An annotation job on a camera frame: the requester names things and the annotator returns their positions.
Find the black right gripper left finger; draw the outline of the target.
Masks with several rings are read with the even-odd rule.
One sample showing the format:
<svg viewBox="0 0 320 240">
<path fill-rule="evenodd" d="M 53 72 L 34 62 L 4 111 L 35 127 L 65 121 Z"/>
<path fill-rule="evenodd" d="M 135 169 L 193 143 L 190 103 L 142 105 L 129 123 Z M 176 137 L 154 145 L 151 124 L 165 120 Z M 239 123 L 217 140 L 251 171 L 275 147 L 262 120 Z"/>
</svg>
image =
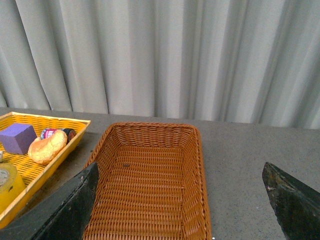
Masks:
<svg viewBox="0 0 320 240">
<path fill-rule="evenodd" d="M 54 193 L 0 230 L 2 240 L 81 240 L 99 180 L 94 162 Z"/>
</svg>

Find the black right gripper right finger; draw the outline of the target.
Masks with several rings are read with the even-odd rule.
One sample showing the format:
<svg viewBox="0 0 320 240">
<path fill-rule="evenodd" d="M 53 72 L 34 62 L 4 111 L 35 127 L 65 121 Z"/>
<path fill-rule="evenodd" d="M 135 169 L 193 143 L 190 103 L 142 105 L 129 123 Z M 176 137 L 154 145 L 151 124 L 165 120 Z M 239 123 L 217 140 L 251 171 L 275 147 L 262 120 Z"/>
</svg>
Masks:
<svg viewBox="0 0 320 240">
<path fill-rule="evenodd" d="M 287 240 L 320 238 L 320 193 L 271 162 L 262 180 L 277 222 Z"/>
</svg>

